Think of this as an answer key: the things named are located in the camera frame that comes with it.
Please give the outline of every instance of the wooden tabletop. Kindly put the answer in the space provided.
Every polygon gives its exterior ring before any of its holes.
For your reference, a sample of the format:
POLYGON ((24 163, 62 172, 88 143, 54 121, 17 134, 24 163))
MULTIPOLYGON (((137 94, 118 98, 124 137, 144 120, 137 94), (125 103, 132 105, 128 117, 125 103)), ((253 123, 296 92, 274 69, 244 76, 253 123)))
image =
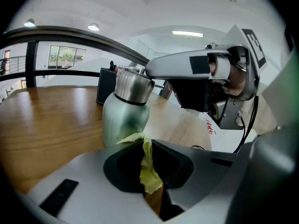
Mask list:
MULTIPOLYGON (((105 148, 96 95, 94 86, 51 86, 17 90, 2 102, 0 157, 14 188, 27 193, 74 157, 105 148)), ((199 118, 154 93, 148 105, 150 138, 211 150, 199 118)))

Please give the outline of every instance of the window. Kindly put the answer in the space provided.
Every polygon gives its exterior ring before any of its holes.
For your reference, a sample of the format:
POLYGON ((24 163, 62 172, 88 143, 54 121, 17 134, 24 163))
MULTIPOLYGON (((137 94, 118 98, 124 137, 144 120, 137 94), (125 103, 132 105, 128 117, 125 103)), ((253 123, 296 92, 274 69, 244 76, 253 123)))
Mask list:
POLYGON ((48 69, 68 69, 83 63, 86 50, 74 47, 51 46, 48 69))

